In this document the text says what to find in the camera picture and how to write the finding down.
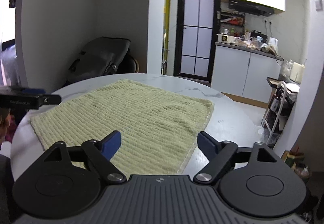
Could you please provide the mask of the yellow-green ribbed towel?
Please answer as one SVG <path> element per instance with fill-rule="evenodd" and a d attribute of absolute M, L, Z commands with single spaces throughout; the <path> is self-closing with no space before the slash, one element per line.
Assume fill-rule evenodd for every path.
<path fill-rule="evenodd" d="M 112 163 L 126 176 L 184 171 L 214 105 L 207 99 L 119 80 L 35 115 L 30 122 L 44 149 L 121 133 Z"/>

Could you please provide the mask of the wooden side cart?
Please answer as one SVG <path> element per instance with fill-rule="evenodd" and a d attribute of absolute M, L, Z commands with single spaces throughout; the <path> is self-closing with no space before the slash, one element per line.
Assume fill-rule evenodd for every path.
<path fill-rule="evenodd" d="M 279 81 L 275 78 L 266 78 L 272 88 L 268 103 L 266 118 L 271 118 L 273 123 L 277 119 L 288 119 L 299 93 L 300 85 L 295 82 Z"/>

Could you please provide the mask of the white lower kitchen cabinet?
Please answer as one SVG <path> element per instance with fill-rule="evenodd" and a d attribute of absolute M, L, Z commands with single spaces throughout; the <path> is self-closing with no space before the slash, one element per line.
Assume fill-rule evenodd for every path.
<path fill-rule="evenodd" d="M 267 103 L 271 87 L 267 78 L 278 78 L 283 59 L 231 44 L 215 43 L 211 87 L 219 92 Z"/>

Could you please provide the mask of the dark wooden chair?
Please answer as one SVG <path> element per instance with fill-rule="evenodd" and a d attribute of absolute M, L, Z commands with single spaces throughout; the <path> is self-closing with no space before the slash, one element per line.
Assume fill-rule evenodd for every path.
<path fill-rule="evenodd" d="M 128 55 L 124 59 L 124 62 L 125 62 L 125 72 L 126 73 L 132 73 L 132 74 L 139 73 L 140 65 L 139 65 L 138 61 L 132 55 Z"/>

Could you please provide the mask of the dark green backpack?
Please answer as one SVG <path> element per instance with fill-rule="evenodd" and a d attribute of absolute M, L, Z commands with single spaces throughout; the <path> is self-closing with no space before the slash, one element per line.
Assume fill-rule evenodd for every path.
<path fill-rule="evenodd" d="M 68 68 L 66 83 L 115 74 L 130 49 L 125 38 L 98 37 L 87 43 Z"/>

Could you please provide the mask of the white small countertop appliance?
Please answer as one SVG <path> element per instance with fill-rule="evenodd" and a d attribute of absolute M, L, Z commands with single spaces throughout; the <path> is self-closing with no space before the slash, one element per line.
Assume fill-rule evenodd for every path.
<path fill-rule="evenodd" d="M 217 34 L 217 41 L 221 42 L 221 43 L 233 43 L 235 41 L 235 37 L 234 36 L 230 36 L 230 35 L 225 35 L 225 34 L 221 34 L 218 33 Z"/>

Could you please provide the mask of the white electric kettle on counter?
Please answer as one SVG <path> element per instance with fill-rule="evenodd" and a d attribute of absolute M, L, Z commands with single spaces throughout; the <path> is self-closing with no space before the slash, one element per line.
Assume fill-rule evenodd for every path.
<path fill-rule="evenodd" d="M 278 39 L 274 37 L 270 37 L 268 41 L 269 46 L 277 47 L 278 46 Z"/>

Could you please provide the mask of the black spice rack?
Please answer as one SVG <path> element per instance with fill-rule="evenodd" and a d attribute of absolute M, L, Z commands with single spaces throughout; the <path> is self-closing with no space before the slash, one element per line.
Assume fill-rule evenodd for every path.
<path fill-rule="evenodd" d="M 221 10 L 219 26 L 222 34 L 241 36 L 245 33 L 245 13 L 235 10 Z"/>

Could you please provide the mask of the black range hood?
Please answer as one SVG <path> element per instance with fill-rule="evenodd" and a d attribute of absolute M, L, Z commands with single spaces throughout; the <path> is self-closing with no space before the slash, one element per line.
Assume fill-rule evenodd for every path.
<path fill-rule="evenodd" d="M 257 16 L 271 16 L 275 13 L 274 8 L 259 3 L 244 0 L 228 0 L 228 7 L 238 12 L 253 14 Z"/>

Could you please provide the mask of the black-framed glass door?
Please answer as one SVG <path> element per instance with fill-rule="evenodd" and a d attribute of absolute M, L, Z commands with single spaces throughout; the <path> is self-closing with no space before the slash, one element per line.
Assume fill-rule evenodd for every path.
<path fill-rule="evenodd" d="M 210 82 L 220 0 L 178 0 L 173 75 Z"/>

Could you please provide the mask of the white wall light switch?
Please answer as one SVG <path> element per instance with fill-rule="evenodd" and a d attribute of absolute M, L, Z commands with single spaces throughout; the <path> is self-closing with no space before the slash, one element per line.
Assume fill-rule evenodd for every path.
<path fill-rule="evenodd" d="M 316 11 L 323 11 L 323 0 L 314 0 Z"/>

